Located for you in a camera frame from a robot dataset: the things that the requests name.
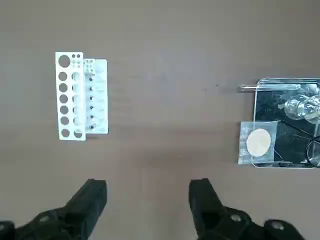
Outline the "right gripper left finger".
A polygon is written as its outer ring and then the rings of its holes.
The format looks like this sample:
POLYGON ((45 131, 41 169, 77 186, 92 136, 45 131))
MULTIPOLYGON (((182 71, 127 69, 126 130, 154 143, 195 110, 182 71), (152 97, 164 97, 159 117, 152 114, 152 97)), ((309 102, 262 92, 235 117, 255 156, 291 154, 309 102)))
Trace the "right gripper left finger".
POLYGON ((59 208, 39 213, 16 227, 0 222, 2 240, 87 240, 107 204, 107 182, 88 179, 72 198, 59 208))

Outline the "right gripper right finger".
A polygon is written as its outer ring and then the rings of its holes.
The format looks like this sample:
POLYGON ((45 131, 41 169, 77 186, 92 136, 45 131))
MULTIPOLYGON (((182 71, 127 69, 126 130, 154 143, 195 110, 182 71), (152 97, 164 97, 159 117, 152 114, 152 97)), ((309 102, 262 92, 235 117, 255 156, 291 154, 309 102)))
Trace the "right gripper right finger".
POLYGON ((209 179, 191 180, 189 206, 199 240, 303 240, 289 222, 268 219, 254 223, 244 211, 222 204, 209 179))

